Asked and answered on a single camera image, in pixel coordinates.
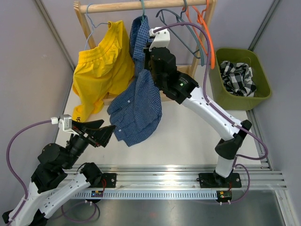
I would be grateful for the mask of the black white checked shirt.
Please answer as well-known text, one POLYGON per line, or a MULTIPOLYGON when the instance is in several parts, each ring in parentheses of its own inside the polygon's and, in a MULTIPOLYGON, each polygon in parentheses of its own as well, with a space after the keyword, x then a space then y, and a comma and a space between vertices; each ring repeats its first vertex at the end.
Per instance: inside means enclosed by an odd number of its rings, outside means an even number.
POLYGON ((252 68, 246 63, 223 61, 220 73, 225 89, 232 95, 254 97, 257 87, 253 82, 252 68))

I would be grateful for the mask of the grey blue hanger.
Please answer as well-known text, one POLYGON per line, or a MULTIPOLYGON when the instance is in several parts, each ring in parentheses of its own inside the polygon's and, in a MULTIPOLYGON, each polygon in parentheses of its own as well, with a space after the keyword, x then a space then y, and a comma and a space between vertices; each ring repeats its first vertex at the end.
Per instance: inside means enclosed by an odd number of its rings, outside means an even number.
MULTIPOLYGON (((183 0, 184 2, 184 9, 181 10, 180 14, 175 13, 174 11, 167 9, 167 8, 163 8, 160 9, 157 14, 156 17, 159 17, 160 21, 167 26, 167 23, 165 21, 165 17, 164 17, 164 12, 169 12, 172 15, 175 16, 176 22, 177 23, 184 23, 185 21, 182 18, 182 15, 186 12, 188 12, 188 4, 186 0, 183 0)), ((196 44, 197 44, 197 50, 193 51, 188 45, 187 43, 170 27, 168 28, 173 35, 175 35, 175 37, 184 45, 184 47, 196 58, 199 59, 201 62, 201 65, 204 66, 205 64, 205 58, 204 58, 204 54, 202 53, 201 50, 201 45, 200 45, 200 41, 199 41, 199 36, 198 34, 195 34, 195 32, 193 31, 194 27, 190 27, 189 25, 181 25, 181 26, 185 26, 186 30, 189 32, 189 34, 193 37, 193 39, 195 40, 196 44)))

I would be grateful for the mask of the blue checked shirt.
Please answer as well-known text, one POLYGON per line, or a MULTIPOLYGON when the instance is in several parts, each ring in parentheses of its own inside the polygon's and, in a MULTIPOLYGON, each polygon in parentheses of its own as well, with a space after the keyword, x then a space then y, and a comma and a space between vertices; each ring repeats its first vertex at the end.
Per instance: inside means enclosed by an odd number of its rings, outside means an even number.
POLYGON ((132 22, 130 56, 135 65, 135 77, 128 88, 111 102, 107 109, 115 137, 128 147, 152 135, 162 117, 159 89, 154 85, 150 71, 144 68, 146 44, 150 42, 149 21, 140 16, 132 22))

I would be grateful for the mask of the teal hanger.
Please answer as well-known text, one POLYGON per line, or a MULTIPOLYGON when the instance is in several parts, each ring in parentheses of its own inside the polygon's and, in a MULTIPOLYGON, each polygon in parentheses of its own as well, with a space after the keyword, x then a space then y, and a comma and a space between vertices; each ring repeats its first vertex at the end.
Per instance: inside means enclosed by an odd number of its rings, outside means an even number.
POLYGON ((145 4, 144 0, 140 0, 141 6, 142 6, 142 16, 141 16, 141 22, 143 23, 145 20, 145 4))

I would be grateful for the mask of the orange hanger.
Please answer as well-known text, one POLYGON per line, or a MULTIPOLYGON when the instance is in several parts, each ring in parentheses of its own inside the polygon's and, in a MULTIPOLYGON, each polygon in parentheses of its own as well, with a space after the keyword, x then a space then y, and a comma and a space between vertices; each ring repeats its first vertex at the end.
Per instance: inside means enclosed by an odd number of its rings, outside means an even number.
POLYGON ((208 54, 210 53, 211 56, 208 58, 210 68, 214 69, 215 67, 215 53, 214 53, 214 45, 213 45, 213 40, 207 25, 208 19, 205 19, 206 15, 210 16, 211 14, 211 4, 209 0, 206 1, 206 7, 200 12, 199 9, 196 6, 191 6, 195 12, 197 13, 197 20, 196 22, 204 29, 206 35, 208 36, 209 39, 209 44, 210 46, 205 47, 203 40, 206 40, 205 37, 201 38, 200 35, 198 37, 198 41, 200 42, 200 45, 202 47, 202 50, 204 54, 208 57, 208 54))

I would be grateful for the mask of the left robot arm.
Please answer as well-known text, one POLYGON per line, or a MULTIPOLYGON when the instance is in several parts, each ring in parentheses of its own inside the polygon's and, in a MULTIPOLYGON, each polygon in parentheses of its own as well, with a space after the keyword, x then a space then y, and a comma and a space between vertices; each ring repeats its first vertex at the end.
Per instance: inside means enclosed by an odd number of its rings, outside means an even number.
POLYGON ((103 127, 103 120, 79 122, 70 115, 52 117, 49 122, 70 133, 66 146, 47 144, 38 156, 39 165, 31 176, 28 186, 22 183, 24 196, 19 204, 4 212, 2 218, 8 226, 44 226, 49 218, 78 192, 89 187, 110 187, 106 175, 93 162, 79 167, 76 176, 62 188, 59 184, 67 177, 65 170, 72 169, 74 163, 91 145, 106 147, 114 130, 114 125, 103 127))

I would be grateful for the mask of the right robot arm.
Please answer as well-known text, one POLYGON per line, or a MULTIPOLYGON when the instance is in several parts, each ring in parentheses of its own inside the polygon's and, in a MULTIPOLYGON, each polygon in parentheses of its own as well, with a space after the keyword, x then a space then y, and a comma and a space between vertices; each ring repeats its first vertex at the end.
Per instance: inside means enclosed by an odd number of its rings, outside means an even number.
POLYGON ((235 179, 232 175, 235 156, 252 124, 249 120, 232 118, 217 103, 203 94, 199 84, 188 74, 178 71, 175 56, 166 47, 151 47, 147 43, 144 68, 149 70, 154 84, 169 99, 192 110, 204 119, 221 139, 215 147, 218 161, 213 173, 204 178, 202 187, 228 187, 235 179))

